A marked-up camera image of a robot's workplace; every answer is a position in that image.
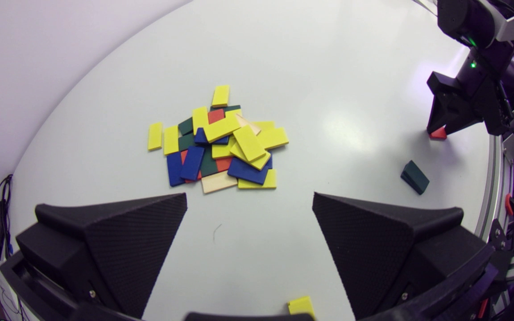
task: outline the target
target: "wooden block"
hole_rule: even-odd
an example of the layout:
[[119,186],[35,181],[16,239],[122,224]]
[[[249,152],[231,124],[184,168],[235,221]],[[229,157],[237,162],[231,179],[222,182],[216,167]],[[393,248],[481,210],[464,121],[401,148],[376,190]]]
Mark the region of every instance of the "wooden block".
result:
[[190,132],[193,132],[194,123],[192,122],[191,117],[178,124],[178,129],[180,130],[182,136],[190,134]]
[[239,179],[237,187],[240,189],[276,189],[277,188],[277,170],[269,169],[265,177],[263,185],[255,184],[252,181]]
[[245,154],[245,158],[250,162],[265,155],[267,152],[261,143],[259,143],[257,136],[253,134],[253,130],[251,130],[251,126],[249,125],[243,126],[233,132],[233,136],[237,140],[241,151]]
[[211,102],[212,107],[225,107],[229,101],[229,85],[216,86],[214,91],[214,99]]
[[203,128],[198,128],[198,130],[195,132],[194,142],[198,145],[210,144],[206,138],[206,132],[203,130]]
[[233,154],[235,157],[241,159],[243,162],[255,167],[258,170],[262,170],[263,166],[265,166],[269,161],[271,160],[271,153],[266,152],[265,155],[255,159],[254,161],[250,162],[245,157],[245,154],[241,151],[241,148],[239,147],[239,144],[233,145],[233,147],[230,150],[231,154]]
[[204,130],[208,142],[212,143],[222,137],[230,135],[234,130],[239,129],[239,122],[235,117],[227,117],[207,125]]
[[251,127],[251,130],[253,130],[253,134],[255,135],[261,132],[261,128],[259,126],[255,125],[252,122],[249,122],[249,120],[246,120],[240,114],[235,114],[235,117],[237,118],[237,122],[239,122],[239,126],[243,127],[248,125],[249,127]]
[[234,109],[234,110],[230,110],[230,111],[226,111],[225,112],[225,118],[227,117],[233,117],[235,115],[241,115],[243,116],[243,113],[241,112],[241,109]]
[[230,110],[236,110],[236,109],[241,109],[241,105],[235,104],[234,106],[227,106],[227,107],[223,108],[223,111],[228,112]]
[[231,160],[227,174],[233,177],[244,179],[246,181],[252,181],[253,183],[259,185],[263,185],[263,183],[265,183],[268,170],[269,168],[267,166],[263,167],[261,171],[257,170],[251,167],[251,165],[243,162],[241,159],[234,157]]
[[289,144],[285,128],[282,127],[261,131],[257,140],[266,150]]
[[151,124],[148,130],[148,150],[162,148],[162,123]]
[[253,122],[253,124],[259,126],[261,130],[268,130],[275,128],[275,122]]
[[216,165],[218,166],[218,171],[222,172],[222,171],[228,170],[229,166],[231,164],[231,159],[233,159],[233,157],[216,159]]
[[227,172],[215,173],[214,175],[202,178],[202,188],[204,193],[219,191],[220,189],[226,189],[227,187],[235,185],[237,185],[237,179],[227,175]]
[[166,132],[164,134],[164,155],[180,151],[178,136],[178,126],[166,128]]
[[195,146],[193,132],[190,132],[190,134],[186,134],[186,135],[178,138],[178,148],[180,149],[180,152],[187,150],[187,148],[190,146]]
[[[181,151],[180,152],[181,156],[182,156],[182,165],[184,164],[184,161],[186,160],[186,155],[187,155],[187,150],[184,150],[184,151]],[[198,179],[201,179],[202,178],[202,172],[199,172],[199,176],[198,176]],[[184,179],[184,181],[186,181],[186,183],[191,183],[192,181],[190,181],[189,179]]]
[[198,128],[205,127],[209,124],[209,119],[207,117],[207,107],[196,108],[192,111],[192,131],[198,132]]
[[185,181],[180,177],[182,172],[182,159],[179,152],[174,152],[173,154],[169,154],[166,157],[166,162],[168,163],[168,179],[170,181],[170,186],[178,186]]
[[210,124],[213,124],[214,122],[216,122],[220,119],[223,119],[223,118],[225,118],[225,112],[223,111],[222,108],[212,110],[212,111],[208,112],[208,114],[207,114],[207,119],[209,120]]
[[202,165],[204,148],[199,146],[190,146],[187,149],[186,159],[182,167],[180,177],[195,181],[198,177],[199,168]]
[[315,312],[312,309],[310,296],[304,296],[300,299],[289,301],[287,305],[289,308],[289,313],[291,314],[308,313],[311,315],[311,317],[315,317]]
[[430,180],[426,175],[424,175],[424,173],[422,173],[418,165],[416,165],[413,160],[404,166],[404,170],[400,177],[420,195],[426,191],[426,188],[430,183]]
[[435,132],[430,134],[431,140],[447,140],[447,134],[445,133],[445,128],[439,128]]
[[227,145],[211,145],[211,157],[213,159],[232,157],[231,148],[236,142],[235,137],[230,136]]
[[211,146],[205,147],[206,151],[203,153],[202,166],[199,171],[202,173],[202,177],[213,175],[218,172],[218,165],[211,157]]

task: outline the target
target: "green block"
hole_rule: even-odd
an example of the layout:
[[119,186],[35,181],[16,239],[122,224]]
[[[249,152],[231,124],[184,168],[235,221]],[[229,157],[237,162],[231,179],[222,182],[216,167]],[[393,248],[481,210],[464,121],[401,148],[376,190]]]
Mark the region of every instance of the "green block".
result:
[[190,132],[194,132],[194,123],[191,120],[191,117],[184,120],[178,125],[178,129],[180,133],[183,135],[190,134]]
[[202,172],[202,177],[218,172],[218,165],[215,159],[211,157],[211,146],[206,146],[205,149],[206,152],[203,153],[202,166],[199,169]]
[[230,110],[236,110],[236,109],[241,109],[241,105],[240,104],[236,104],[235,106],[223,107],[223,112],[228,112]]
[[193,132],[178,138],[178,147],[180,149],[180,152],[187,150],[187,148],[190,146],[195,146]]

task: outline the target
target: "dark green block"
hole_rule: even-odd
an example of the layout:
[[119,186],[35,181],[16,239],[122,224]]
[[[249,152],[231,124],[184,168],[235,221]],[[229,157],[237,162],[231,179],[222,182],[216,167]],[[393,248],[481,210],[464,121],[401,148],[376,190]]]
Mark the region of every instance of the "dark green block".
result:
[[193,133],[178,138],[178,147],[180,148],[180,152],[187,150],[190,146],[195,146]]
[[194,123],[192,122],[191,117],[181,122],[178,125],[178,129],[180,130],[182,135],[194,132]]
[[241,109],[241,105],[240,104],[236,104],[235,106],[223,107],[223,112],[228,112],[230,110],[236,110],[236,109]]
[[218,165],[211,157],[211,146],[206,147],[206,152],[203,153],[202,167],[199,169],[202,172],[202,177],[206,177],[218,172]]
[[424,173],[422,173],[418,165],[416,165],[413,160],[404,166],[404,170],[400,177],[420,195],[426,191],[428,184],[430,184],[430,180],[426,175],[424,175]]

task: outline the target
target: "black textured cover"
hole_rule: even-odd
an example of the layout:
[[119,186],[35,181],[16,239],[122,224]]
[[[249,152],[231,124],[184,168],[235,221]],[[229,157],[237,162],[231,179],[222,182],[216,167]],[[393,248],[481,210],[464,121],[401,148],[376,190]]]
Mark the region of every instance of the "black textured cover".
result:
[[372,315],[416,242],[461,223],[463,210],[422,210],[315,193],[312,209],[357,319]]
[[184,213],[185,193],[82,207],[37,205],[40,223],[84,240],[123,313],[140,318]]

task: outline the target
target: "blue block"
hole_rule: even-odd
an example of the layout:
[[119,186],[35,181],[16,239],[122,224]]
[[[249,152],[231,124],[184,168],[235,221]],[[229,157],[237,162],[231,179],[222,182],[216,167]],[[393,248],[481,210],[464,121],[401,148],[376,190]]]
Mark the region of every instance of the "blue block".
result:
[[273,169],[273,155],[271,155],[271,157],[269,157],[269,160],[265,164],[265,167],[269,167],[270,170]]
[[255,184],[263,185],[263,183],[265,183],[265,177],[267,176],[268,170],[269,167],[267,167],[267,165],[263,166],[263,169],[260,171],[255,167],[243,162],[241,159],[234,157],[231,160],[229,170],[227,170],[227,175],[241,178],[246,181],[252,181]]
[[190,181],[198,179],[198,172],[200,166],[202,166],[204,151],[205,148],[201,148],[200,146],[190,146],[187,149],[186,159],[184,159],[184,165],[180,173],[181,178],[189,179]]
[[214,141],[212,144],[227,145],[227,144],[229,144],[229,136],[222,137],[222,138]]
[[182,173],[182,155],[180,155],[180,152],[168,154],[166,156],[166,161],[168,162],[168,178],[170,186],[173,187],[185,183],[185,181],[180,177],[180,174]]
[[195,134],[194,142],[198,145],[209,145],[206,137],[206,132],[204,132],[203,128],[198,128],[198,131]]

